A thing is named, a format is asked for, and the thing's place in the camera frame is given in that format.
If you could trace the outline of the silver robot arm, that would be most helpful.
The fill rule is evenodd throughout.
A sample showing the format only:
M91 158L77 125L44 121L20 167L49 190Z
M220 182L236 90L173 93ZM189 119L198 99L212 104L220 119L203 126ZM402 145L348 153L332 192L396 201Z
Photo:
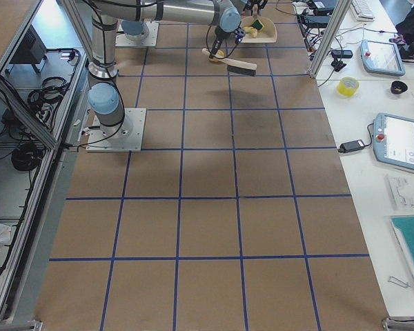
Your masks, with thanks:
M156 48L115 51L118 82L127 107L146 108L145 149L225 149L232 145L230 95L225 64L202 53L215 49L219 24L197 22L191 1L181 14L171 1L149 1L148 9L163 8L163 26Z

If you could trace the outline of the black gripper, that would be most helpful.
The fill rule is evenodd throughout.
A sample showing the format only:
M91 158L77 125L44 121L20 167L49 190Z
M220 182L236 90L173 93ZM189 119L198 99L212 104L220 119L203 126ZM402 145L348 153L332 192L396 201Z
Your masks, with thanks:
M230 54L226 56L226 58L228 58L234 52L237 46L242 42L243 38L245 37L245 31L243 28L237 28L232 32L226 32L222 28L215 28L215 40L212 44L212 47L208 49L208 56L212 57L214 54L216 54L217 51L220 50L223 41L229 38L229 36L232 34L235 36L235 46L230 51Z

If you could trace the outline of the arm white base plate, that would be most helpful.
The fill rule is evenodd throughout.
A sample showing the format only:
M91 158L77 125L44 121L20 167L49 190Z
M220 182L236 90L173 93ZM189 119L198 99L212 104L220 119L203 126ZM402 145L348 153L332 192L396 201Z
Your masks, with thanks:
M88 152L139 152L142 148L145 122L145 108L126 108L121 127L101 125L95 115L92 125L97 128L90 131L85 148Z
M152 48L157 44L159 23L156 21L121 20L116 37L117 48Z

